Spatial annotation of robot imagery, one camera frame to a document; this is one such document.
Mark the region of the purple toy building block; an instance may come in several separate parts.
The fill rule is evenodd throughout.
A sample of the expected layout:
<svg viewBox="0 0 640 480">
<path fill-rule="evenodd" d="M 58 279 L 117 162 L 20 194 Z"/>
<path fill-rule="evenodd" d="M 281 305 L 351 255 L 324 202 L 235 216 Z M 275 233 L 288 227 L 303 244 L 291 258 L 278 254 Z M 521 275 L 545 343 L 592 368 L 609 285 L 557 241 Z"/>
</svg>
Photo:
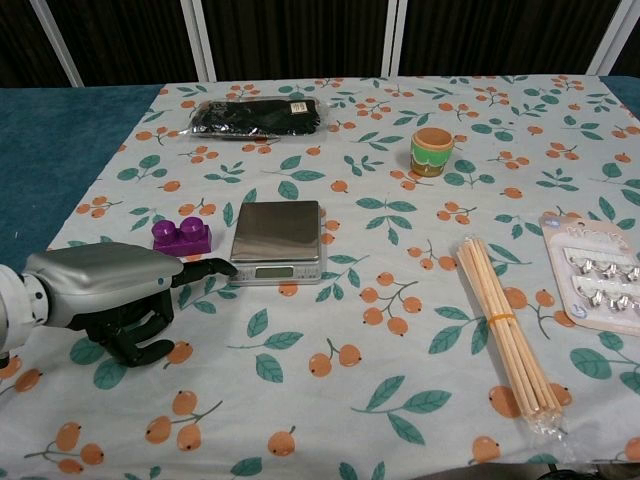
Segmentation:
<svg viewBox="0 0 640 480">
<path fill-rule="evenodd" d="M 167 255 L 186 257 L 212 250 L 210 228 L 198 217 L 187 217 L 179 225 L 161 220 L 154 224 L 151 233 L 153 249 Z"/>
</svg>

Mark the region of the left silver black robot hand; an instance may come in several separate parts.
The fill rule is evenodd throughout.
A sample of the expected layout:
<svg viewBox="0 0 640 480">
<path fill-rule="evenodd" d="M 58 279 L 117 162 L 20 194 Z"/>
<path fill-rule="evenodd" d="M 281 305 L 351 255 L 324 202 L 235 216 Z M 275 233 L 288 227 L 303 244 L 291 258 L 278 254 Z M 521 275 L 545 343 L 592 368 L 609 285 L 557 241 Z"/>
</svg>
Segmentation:
<svg viewBox="0 0 640 480">
<path fill-rule="evenodd" d="M 32 254 L 17 280 L 35 323 L 84 330 L 119 363 L 136 367 L 174 348 L 166 339 L 139 345 L 173 321 L 173 288 L 236 273 L 220 258 L 184 263 L 142 246 L 108 242 Z"/>
</svg>

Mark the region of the green orange small cup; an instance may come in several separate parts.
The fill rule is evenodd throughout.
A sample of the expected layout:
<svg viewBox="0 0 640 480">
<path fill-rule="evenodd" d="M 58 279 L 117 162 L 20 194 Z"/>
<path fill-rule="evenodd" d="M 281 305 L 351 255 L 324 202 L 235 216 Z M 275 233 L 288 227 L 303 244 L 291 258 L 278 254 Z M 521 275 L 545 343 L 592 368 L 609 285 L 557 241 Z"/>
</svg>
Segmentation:
<svg viewBox="0 0 640 480">
<path fill-rule="evenodd" d="M 442 174 L 453 151 L 453 136 L 447 130 L 425 127 L 411 137 L 411 170 L 423 177 Z"/>
</svg>

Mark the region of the hooks on blister card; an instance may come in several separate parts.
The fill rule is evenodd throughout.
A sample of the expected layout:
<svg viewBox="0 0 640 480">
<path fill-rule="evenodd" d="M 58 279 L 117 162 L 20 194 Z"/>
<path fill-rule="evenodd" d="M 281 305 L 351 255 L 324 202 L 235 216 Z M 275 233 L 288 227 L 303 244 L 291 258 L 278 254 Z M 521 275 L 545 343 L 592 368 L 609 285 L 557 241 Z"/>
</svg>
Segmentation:
<svg viewBox="0 0 640 480">
<path fill-rule="evenodd" d="M 640 259 L 617 225 L 542 215 L 551 268 L 567 316 L 577 325 L 640 337 Z"/>
</svg>

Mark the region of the silver digital kitchen scale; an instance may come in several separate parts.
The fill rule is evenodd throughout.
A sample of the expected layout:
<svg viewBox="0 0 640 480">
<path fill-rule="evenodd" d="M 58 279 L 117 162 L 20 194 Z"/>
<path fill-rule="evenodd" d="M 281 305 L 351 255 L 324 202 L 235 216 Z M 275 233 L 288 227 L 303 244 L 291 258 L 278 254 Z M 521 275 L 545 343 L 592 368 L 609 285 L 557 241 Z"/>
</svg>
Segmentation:
<svg viewBox="0 0 640 480">
<path fill-rule="evenodd" d="M 240 209 L 229 261 L 238 286 L 315 284 L 324 260 L 317 201 L 245 203 Z"/>
</svg>

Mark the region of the floral orange fruit tablecloth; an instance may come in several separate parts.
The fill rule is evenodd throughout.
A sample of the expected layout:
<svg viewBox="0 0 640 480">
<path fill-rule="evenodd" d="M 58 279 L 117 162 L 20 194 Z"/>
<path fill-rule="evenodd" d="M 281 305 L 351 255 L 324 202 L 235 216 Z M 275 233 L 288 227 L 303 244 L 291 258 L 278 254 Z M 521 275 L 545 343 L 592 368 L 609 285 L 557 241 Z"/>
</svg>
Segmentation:
<svg viewBox="0 0 640 480">
<path fill-rule="evenodd" d="M 447 268 L 333 254 L 316 285 L 173 294 L 174 350 L 117 364 L 85 334 L 35 331 L 0 371 L 2 480 L 409 480 L 484 462 L 640 463 L 640 338 L 565 314 L 544 252 L 500 268 L 465 234 Z M 521 415 L 459 263 L 491 265 L 567 435 Z"/>
</svg>

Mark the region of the bundle of wooden sticks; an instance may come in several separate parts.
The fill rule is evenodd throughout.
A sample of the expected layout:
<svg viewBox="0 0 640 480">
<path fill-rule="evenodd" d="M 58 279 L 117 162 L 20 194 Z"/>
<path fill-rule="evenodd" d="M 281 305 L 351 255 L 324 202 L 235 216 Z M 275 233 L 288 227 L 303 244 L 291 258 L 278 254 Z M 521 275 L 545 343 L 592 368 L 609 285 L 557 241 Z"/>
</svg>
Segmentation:
<svg viewBox="0 0 640 480">
<path fill-rule="evenodd" d="M 485 244 L 467 237 L 457 257 L 495 339 L 521 415 L 539 434 L 566 436 L 562 406 L 506 298 Z"/>
</svg>

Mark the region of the white frame post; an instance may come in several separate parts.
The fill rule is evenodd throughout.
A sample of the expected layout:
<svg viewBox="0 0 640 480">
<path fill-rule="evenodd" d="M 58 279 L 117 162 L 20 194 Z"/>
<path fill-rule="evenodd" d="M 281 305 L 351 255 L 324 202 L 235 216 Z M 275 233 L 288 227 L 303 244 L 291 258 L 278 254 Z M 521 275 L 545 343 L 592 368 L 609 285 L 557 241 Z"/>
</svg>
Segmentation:
<svg viewBox="0 0 640 480">
<path fill-rule="evenodd" d="M 588 76 L 608 76 L 640 19 L 640 0 L 620 0 L 586 70 Z"/>
<path fill-rule="evenodd" d="M 46 0 L 29 0 L 32 9 L 67 77 L 74 88 L 84 87 L 79 70 Z"/>
<path fill-rule="evenodd" d="M 216 82 L 217 75 L 209 39 L 203 0 L 180 0 L 197 78 L 200 82 Z"/>
<path fill-rule="evenodd" d="M 380 76 L 399 75 L 408 0 L 387 0 Z"/>
</svg>

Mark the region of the black gloves in plastic bag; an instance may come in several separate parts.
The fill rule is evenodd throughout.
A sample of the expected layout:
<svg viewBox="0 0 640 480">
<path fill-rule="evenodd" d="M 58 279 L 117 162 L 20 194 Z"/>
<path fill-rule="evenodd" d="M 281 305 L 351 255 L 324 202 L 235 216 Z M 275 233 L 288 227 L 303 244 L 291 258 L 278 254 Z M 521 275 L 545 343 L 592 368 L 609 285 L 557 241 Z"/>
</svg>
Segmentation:
<svg viewBox="0 0 640 480">
<path fill-rule="evenodd" d="M 310 136 L 321 131 L 325 117 L 325 108 L 313 97 L 208 100 L 183 133 L 225 140 Z"/>
</svg>

